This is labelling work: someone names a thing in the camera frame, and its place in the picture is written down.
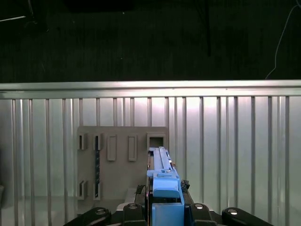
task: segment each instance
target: aluminum panel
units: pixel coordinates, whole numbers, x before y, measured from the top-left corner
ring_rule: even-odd
[[[301,222],[300,81],[0,84],[0,91],[2,225],[62,225],[75,216],[79,125],[167,126],[196,202],[217,212],[238,206],[275,226]]]
[[[211,209],[220,209],[220,100],[216,97],[205,97],[201,115],[203,150],[201,150],[203,165],[202,175],[202,200]]]
[[[289,219],[290,225],[301,222],[301,97],[289,100]]]
[[[201,143],[201,100],[199,97],[186,98],[186,172],[187,180],[191,185],[190,194],[194,202],[202,202],[200,193],[201,181],[203,175],[201,169],[201,153],[203,144]]]
[[[270,212],[270,162],[269,162],[269,99],[268,97],[255,97],[254,99],[254,169],[253,192],[254,214],[268,221]]]
[[[114,110],[114,102],[116,99],[104,98],[100,99],[100,125],[101,126],[117,126],[116,110]]]
[[[166,124],[166,103],[164,97],[149,99],[151,105],[151,126],[168,126]]]
[[[251,97],[238,97],[238,207],[249,213],[253,211],[251,103]]]

